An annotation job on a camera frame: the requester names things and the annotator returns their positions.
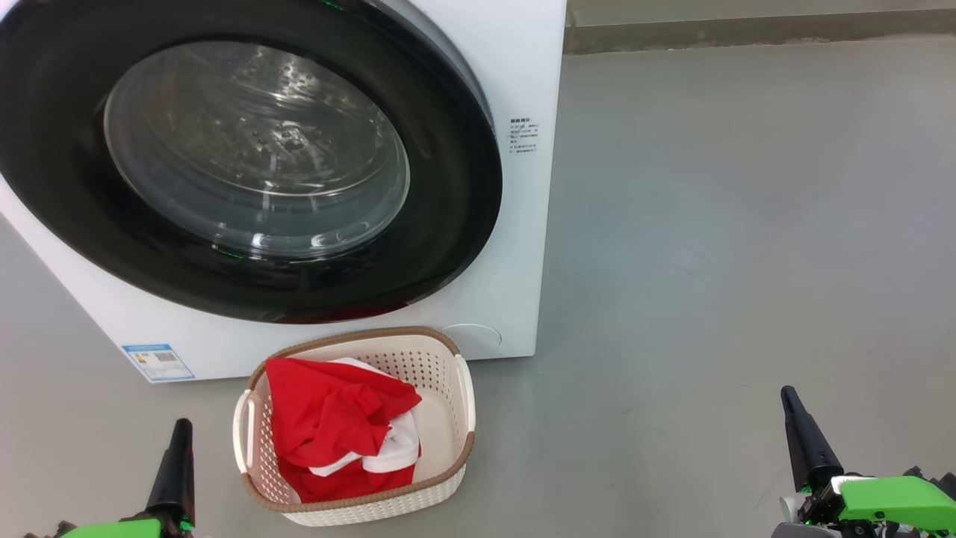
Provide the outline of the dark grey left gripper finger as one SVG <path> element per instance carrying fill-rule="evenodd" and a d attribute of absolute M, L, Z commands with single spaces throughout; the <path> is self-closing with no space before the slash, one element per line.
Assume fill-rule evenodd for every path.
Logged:
<path fill-rule="evenodd" d="M 194 528 L 193 425 L 187 418 L 175 423 L 146 504 L 146 513 L 162 528 Z"/>

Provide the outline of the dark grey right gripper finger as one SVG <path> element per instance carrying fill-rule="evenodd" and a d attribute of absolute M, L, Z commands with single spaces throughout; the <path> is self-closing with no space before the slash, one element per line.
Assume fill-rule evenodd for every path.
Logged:
<path fill-rule="evenodd" d="M 795 388 L 782 387 L 780 398 L 793 486 L 798 492 L 819 492 L 833 477 L 845 474 L 844 467 Z"/>

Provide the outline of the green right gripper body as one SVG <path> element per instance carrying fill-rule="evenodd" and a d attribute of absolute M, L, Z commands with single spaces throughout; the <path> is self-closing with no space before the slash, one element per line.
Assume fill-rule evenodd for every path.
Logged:
<path fill-rule="evenodd" d="M 806 496 L 782 497 L 775 537 L 952 537 L 955 477 L 928 479 L 912 467 L 901 476 L 841 474 Z"/>

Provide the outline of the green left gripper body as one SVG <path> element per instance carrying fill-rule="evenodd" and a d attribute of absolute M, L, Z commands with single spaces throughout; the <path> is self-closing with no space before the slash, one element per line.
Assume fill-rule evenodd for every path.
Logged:
<path fill-rule="evenodd" d="M 194 528 L 185 517 L 140 512 L 112 523 L 75 525 L 61 521 L 46 537 L 193 537 Z"/>

